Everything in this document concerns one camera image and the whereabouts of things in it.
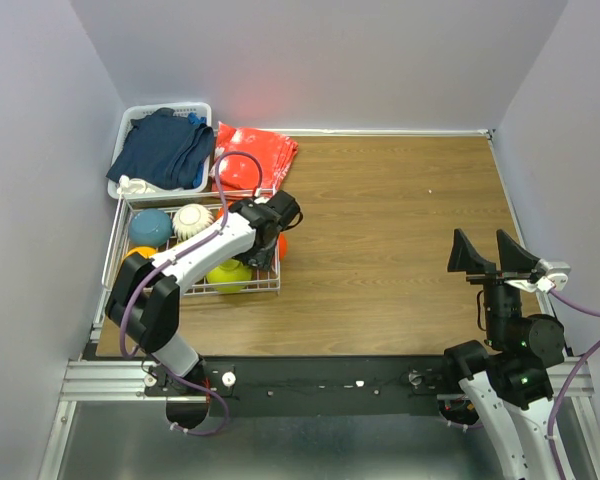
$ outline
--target white wall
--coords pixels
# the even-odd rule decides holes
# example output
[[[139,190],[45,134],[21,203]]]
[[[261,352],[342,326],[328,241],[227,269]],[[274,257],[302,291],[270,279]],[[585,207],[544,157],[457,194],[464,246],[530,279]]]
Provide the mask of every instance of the white wall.
[[[71,0],[127,106],[266,127],[492,128],[566,0]]]
[[[37,477],[64,367],[87,339],[121,111],[66,0],[0,1],[1,480]]]
[[[564,294],[600,309],[600,0],[569,2],[495,140],[529,248],[569,262]],[[577,353],[600,337],[554,304]],[[600,423],[600,352],[590,365]]]

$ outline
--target white dish rack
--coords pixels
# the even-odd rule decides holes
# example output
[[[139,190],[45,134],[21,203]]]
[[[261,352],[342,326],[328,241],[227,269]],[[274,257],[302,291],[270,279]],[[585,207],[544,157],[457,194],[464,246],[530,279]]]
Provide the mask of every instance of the white dish rack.
[[[118,137],[116,138],[116,145],[113,148],[113,156],[111,158],[111,165],[113,165],[124,147],[124,141],[127,138],[127,134],[131,130],[131,120],[140,120],[148,115],[151,115],[156,110],[161,108],[171,108],[174,110],[174,115],[177,117],[186,117],[190,113],[195,113],[198,118],[206,117],[207,125],[211,125],[211,107],[203,102],[181,102],[181,103],[162,103],[159,105],[141,105],[138,107],[131,107],[127,109],[122,115],[120,121],[120,128],[118,129]],[[190,188],[187,190],[180,190],[175,192],[159,192],[159,193],[141,193],[127,195],[128,198],[142,197],[142,198],[162,198],[165,196],[174,198],[186,198],[191,196],[193,193],[201,192],[207,186],[209,180],[209,164],[211,157],[207,157],[204,161],[202,181],[196,188]],[[111,198],[118,200],[120,195],[118,194],[118,184],[112,180],[108,181],[107,192]]]
[[[231,192],[231,195],[250,196],[252,193],[253,192],[251,190],[242,190],[238,192]],[[274,193],[275,192],[273,190],[267,189],[263,189],[261,191],[262,196],[272,196]],[[160,199],[157,199],[137,195],[131,198],[123,195],[120,198],[118,201],[118,207],[116,209],[116,216],[113,221],[113,229],[109,239],[109,248],[107,249],[107,258],[102,275],[102,284],[107,290],[111,290],[113,287],[120,264],[122,263],[122,260],[127,252],[132,248],[132,244],[129,239],[129,224],[131,223],[131,219],[134,217],[134,215],[147,208],[157,208],[166,212],[170,217],[173,218],[173,215],[180,207],[189,203],[203,204],[206,208],[211,210],[211,213],[214,215],[214,217],[218,210],[220,210],[222,207],[220,199],[218,198],[218,194],[215,192],[197,193],[194,195],[189,195],[186,199],[164,196]],[[167,243],[158,250],[167,250],[176,245],[177,242],[177,238],[172,236],[169,238]],[[269,271],[253,269],[251,280],[246,282],[209,283],[205,277],[195,285],[192,285],[184,295],[219,295],[221,293],[216,290],[216,287],[230,285],[243,286],[244,288],[238,293],[280,293],[280,256],[278,247],[276,247],[273,265]]]

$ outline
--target wooden table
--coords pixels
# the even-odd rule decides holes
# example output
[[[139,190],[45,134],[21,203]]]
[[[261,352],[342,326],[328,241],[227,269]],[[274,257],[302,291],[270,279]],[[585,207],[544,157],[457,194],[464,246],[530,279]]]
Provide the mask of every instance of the wooden table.
[[[203,355],[440,354],[483,339],[478,288],[446,267],[454,228],[491,260],[496,229],[515,236],[486,139],[296,140],[283,188],[304,222],[286,234],[280,295],[185,298],[180,333]],[[119,355],[105,323],[98,355]]]

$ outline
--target wire rack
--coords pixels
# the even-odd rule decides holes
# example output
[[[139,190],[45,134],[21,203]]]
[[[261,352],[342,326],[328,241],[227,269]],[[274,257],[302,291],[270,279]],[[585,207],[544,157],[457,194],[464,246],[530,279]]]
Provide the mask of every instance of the wire rack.
[[[231,192],[232,196],[250,196],[251,191]],[[261,196],[273,195],[273,190],[261,191]],[[222,208],[218,194],[214,192],[198,193],[186,199],[129,199],[121,197],[118,201],[116,216],[113,221],[111,238],[109,240],[109,248],[107,250],[107,259],[105,261],[104,272],[102,275],[102,284],[105,288],[111,289],[115,281],[115,277],[120,268],[122,260],[124,260],[127,252],[133,247],[129,239],[129,225],[131,219],[140,211],[148,208],[157,208],[164,211],[173,218],[173,215],[184,205],[190,203],[199,203],[208,208],[214,215]],[[174,247],[178,243],[175,236],[169,238],[167,243],[160,247],[158,251],[162,252]],[[198,283],[192,285],[186,292],[185,296],[192,295],[218,295],[218,287],[227,286],[242,286],[243,288],[238,293],[255,293],[255,292],[276,292],[280,293],[280,256],[278,248],[273,259],[271,269],[268,271],[252,269],[251,280],[246,282],[228,282],[228,283],[210,283],[204,277]]]

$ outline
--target blue garment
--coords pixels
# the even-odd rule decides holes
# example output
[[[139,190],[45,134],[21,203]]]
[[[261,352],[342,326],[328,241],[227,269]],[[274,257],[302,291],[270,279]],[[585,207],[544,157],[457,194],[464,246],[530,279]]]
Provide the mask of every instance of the blue garment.
[[[161,108],[132,120],[133,128],[107,178],[117,183],[127,175],[165,190],[191,188],[200,165],[213,151],[213,129],[202,123],[192,125],[173,113]]]

